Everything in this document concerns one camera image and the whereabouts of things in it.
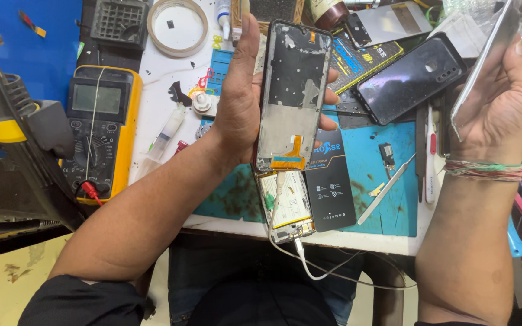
jeans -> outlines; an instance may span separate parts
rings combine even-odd
[[[295,254],[293,243],[281,247]],[[326,270],[350,257],[336,248],[306,245],[304,249],[308,261]],[[357,255],[336,273],[357,280],[363,263],[363,257]],[[313,266],[309,266],[309,270],[314,276],[324,273]],[[237,277],[305,282],[323,295],[341,326],[347,325],[356,297],[354,282],[335,276],[313,281],[305,273],[300,260],[278,251],[268,241],[179,234],[169,250],[171,326],[184,326],[205,293],[218,283]]]

forearm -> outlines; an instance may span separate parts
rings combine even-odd
[[[49,277],[138,278],[236,164],[211,129],[96,211],[68,241]]]
[[[513,302],[507,223],[516,191],[515,182],[445,177],[416,258],[419,320],[459,314],[506,325]]]

tape roll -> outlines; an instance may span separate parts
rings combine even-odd
[[[202,35],[200,39],[189,48],[171,48],[170,46],[164,45],[163,42],[159,40],[158,37],[156,37],[156,20],[158,16],[160,16],[160,14],[163,13],[164,10],[172,7],[185,7],[187,9],[190,9],[194,11],[202,21]],[[150,8],[147,25],[149,29],[150,38],[152,39],[156,47],[159,48],[159,50],[164,52],[165,54],[173,57],[188,57],[200,51],[200,49],[202,49],[202,47],[205,45],[207,33],[209,32],[209,23],[207,22],[207,17],[205,16],[204,11],[202,11],[201,7],[199,7],[199,5],[192,0],[159,0],[156,4],[153,5],[152,8]]]

hand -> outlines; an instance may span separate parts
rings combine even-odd
[[[253,145],[259,133],[261,114],[259,96],[263,73],[253,75],[255,57],[259,49],[259,25],[251,14],[243,18],[243,33],[228,66],[219,102],[219,111],[209,132],[221,138],[223,151],[238,159],[239,163],[249,163],[253,157]],[[330,69],[328,83],[336,80],[337,71]],[[337,104],[339,97],[331,90],[324,96],[324,104]],[[336,130],[337,123],[321,116],[320,128]]]
[[[468,136],[460,143],[451,141],[454,159],[499,164],[522,161],[522,42],[516,38],[506,49],[502,68],[493,78],[495,92],[487,94],[486,104]]]

digital multimeter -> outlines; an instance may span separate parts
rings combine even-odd
[[[80,186],[86,170],[104,203],[127,186],[141,91],[142,79],[132,70],[80,66],[74,72],[66,115],[76,150],[60,166],[79,202],[96,204]]]

